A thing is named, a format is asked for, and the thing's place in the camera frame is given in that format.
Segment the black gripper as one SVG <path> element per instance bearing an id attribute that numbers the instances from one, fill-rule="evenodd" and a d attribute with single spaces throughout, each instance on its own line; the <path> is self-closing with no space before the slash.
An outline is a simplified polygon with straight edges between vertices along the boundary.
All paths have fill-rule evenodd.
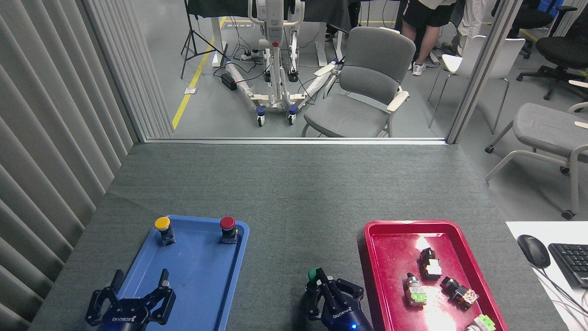
<path id="1" fill-rule="evenodd" d="M 329 331 L 373 331 L 361 310 L 363 287 L 341 278 L 331 279 L 321 268 L 310 269 L 307 276 L 305 295 L 309 300 L 306 310 L 309 320 L 321 320 Z M 322 289 L 325 289 L 328 299 L 325 298 L 321 313 L 319 301 L 323 297 Z"/>
<path id="2" fill-rule="evenodd" d="M 144 331 L 149 322 L 168 322 L 176 295 L 170 287 L 168 269 L 162 269 L 158 287 L 141 299 L 118 300 L 124 282 L 124 272 L 116 270 L 111 284 L 93 292 L 85 314 L 87 323 L 101 323 L 100 331 Z M 103 302 L 111 307 L 103 314 Z"/>

